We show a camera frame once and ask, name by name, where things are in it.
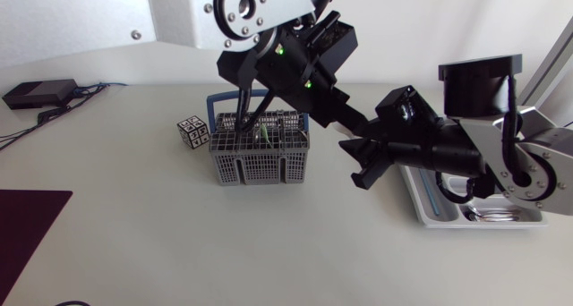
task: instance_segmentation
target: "basket handle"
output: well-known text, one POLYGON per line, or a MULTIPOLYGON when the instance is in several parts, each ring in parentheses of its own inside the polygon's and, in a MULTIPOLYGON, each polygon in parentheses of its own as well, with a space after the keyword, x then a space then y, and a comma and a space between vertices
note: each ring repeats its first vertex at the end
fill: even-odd
MULTIPOLYGON (((251 97, 265 97, 268 91, 265 89, 255 89, 251 93, 251 97)), ((211 133, 215 132, 215 103, 223 100, 238 99, 239 90, 221 92, 218 94, 207 96, 207 116, 209 118, 209 129, 211 133)), ((304 114, 304 129, 308 131, 308 114, 304 114)))

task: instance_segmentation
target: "white wall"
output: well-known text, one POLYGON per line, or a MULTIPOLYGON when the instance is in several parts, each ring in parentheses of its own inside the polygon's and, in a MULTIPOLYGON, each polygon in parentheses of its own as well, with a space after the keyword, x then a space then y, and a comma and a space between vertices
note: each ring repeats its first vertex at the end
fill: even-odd
MULTIPOLYGON (((360 43, 338 77, 440 90, 438 64, 522 53, 522 89, 573 15, 571 1, 335 0, 331 8, 355 25, 360 43)), ((9 29, 0 27, 0 37, 2 30, 9 29)), ((223 82, 217 59, 217 52, 157 43, 109 49, 2 69, 0 93, 21 81, 57 78, 84 85, 223 82)))

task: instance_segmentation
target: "green led light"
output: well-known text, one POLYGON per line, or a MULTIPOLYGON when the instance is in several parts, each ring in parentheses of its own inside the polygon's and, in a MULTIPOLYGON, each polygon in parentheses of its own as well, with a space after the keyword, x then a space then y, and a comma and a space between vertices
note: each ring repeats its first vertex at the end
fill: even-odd
POLYGON ((279 43, 277 48, 275 49, 275 52, 277 53, 277 55, 283 55, 285 53, 285 49, 283 48, 283 45, 281 45, 279 43))

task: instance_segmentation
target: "utensil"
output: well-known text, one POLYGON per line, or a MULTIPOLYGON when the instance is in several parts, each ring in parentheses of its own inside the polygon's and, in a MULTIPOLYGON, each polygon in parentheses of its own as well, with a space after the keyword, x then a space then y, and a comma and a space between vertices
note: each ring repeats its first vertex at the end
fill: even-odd
POLYGON ((475 213, 469 213, 467 218, 471 221, 475 222, 508 222, 508 221, 519 221, 519 217, 517 216, 509 216, 509 215, 487 215, 487 216, 478 216, 475 213))

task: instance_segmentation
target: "black device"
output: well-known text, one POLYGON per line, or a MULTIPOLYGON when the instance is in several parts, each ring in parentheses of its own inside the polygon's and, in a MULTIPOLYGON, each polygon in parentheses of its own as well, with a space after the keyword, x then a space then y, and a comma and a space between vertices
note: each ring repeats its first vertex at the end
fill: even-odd
POLYGON ((24 82, 5 94, 2 99, 10 109, 63 107, 73 99, 73 91, 77 88, 78 85, 73 79, 24 82))

